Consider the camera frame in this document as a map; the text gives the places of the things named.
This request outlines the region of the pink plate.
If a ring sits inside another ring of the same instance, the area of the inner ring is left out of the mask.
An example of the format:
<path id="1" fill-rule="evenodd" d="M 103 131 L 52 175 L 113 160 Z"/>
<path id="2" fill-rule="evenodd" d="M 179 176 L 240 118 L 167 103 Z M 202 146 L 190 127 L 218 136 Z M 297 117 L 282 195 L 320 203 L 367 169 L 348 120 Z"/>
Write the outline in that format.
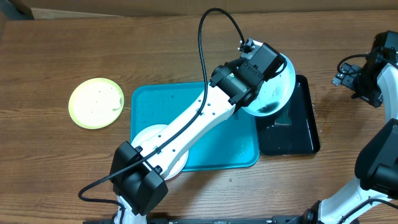
<path id="1" fill-rule="evenodd" d="M 161 130 L 163 130 L 167 125 L 166 124 L 156 124 L 152 125 L 149 127 L 146 127 L 142 131 L 140 131 L 136 137 L 132 140 L 132 146 L 136 147 L 139 145 L 144 140 L 149 139 L 150 137 L 154 136 L 155 134 L 159 133 Z M 171 180 L 176 178 L 178 176 L 182 169 L 184 168 L 185 164 L 187 163 L 188 160 L 188 155 L 189 152 L 187 151 L 174 165 L 168 176 L 165 178 L 165 180 Z"/>

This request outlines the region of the light blue plate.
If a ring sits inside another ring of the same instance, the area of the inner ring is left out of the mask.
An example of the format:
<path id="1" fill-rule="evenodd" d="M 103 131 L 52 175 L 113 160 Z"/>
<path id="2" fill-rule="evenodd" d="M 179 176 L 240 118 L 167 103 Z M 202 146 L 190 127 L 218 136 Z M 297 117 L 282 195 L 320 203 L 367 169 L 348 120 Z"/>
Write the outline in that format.
<path id="1" fill-rule="evenodd" d="M 292 62 L 284 55 L 287 65 L 274 78 L 264 82 L 256 99 L 243 110 L 253 116 L 270 116 L 281 110 L 290 100 L 296 83 L 296 72 Z"/>

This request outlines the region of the green scouring sponge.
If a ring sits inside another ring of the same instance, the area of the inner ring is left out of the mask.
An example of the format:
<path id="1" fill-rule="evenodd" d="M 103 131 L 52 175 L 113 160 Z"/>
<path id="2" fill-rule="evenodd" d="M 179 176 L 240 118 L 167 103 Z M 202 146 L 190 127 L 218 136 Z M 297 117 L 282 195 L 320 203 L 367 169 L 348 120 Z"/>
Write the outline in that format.
<path id="1" fill-rule="evenodd" d="M 289 105 L 286 105 L 279 111 L 274 122 L 276 126 L 290 126 L 292 124 L 289 116 L 289 107 Z"/>

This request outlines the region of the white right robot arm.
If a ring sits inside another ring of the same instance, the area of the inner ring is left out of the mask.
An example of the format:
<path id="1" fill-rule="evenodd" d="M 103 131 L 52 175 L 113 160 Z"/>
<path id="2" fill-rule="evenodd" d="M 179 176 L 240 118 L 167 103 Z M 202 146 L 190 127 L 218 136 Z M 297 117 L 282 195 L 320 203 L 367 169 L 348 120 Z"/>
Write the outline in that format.
<path id="1" fill-rule="evenodd" d="M 397 63 L 386 60 L 377 76 L 386 124 L 362 149 L 354 177 L 328 199 L 317 201 L 291 223 L 358 223 L 373 207 L 397 205 Z"/>

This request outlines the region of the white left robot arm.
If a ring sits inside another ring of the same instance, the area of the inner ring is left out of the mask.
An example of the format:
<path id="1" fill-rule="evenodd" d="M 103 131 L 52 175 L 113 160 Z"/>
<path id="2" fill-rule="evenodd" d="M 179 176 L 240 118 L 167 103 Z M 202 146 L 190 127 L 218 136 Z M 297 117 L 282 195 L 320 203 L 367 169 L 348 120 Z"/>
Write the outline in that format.
<path id="1" fill-rule="evenodd" d="M 217 67 L 205 89 L 181 115 L 158 133 L 115 151 L 110 181 L 117 195 L 115 223 L 145 223 L 166 196 L 165 182 L 180 158 L 209 130 L 249 104 L 269 77 L 264 62 L 239 58 Z"/>

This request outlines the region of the yellow plate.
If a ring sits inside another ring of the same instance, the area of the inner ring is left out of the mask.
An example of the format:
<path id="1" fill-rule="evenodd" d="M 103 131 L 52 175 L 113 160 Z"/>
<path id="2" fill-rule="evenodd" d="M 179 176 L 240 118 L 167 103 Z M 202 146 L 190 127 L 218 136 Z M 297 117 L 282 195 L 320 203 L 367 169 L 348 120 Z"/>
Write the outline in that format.
<path id="1" fill-rule="evenodd" d="M 124 108 L 121 87 L 107 78 L 92 78 L 78 85 L 68 102 L 72 121 L 86 129 L 100 129 L 115 122 Z"/>

